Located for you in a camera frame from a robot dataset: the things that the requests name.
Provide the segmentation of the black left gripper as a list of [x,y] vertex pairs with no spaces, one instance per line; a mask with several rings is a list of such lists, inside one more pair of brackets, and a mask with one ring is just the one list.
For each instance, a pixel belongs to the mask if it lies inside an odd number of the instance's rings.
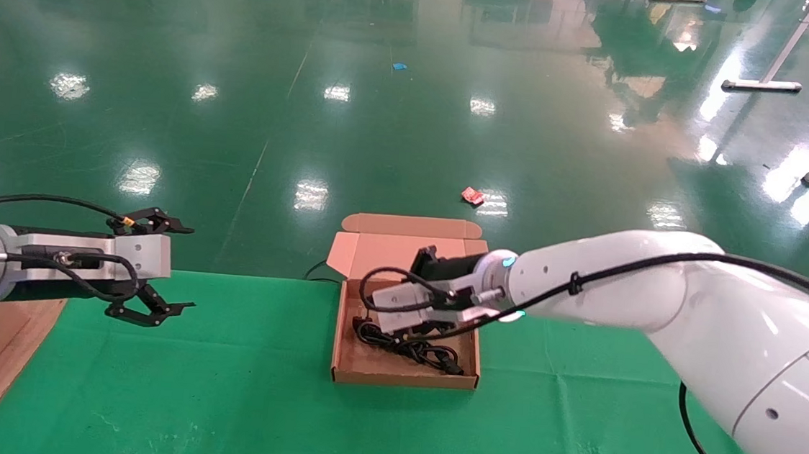
[[[107,318],[157,328],[194,302],[168,303],[150,286],[157,276],[160,234],[194,234],[192,227],[158,207],[107,220],[112,234],[37,227],[11,228],[7,301],[96,299]],[[138,299],[148,312],[128,308]]]

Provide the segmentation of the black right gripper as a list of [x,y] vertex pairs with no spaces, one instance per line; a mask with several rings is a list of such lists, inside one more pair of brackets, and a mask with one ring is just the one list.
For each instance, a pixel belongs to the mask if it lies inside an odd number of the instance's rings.
[[[424,281],[447,281],[473,274],[475,268],[484,259],[486,253],[475,253],[466,257],[441,258],[434,245],[420,248],[417,251],[410,273]],[[451,338],[458,330],[456,323],[421,321],[407,329],[409,342],[426,342]]]

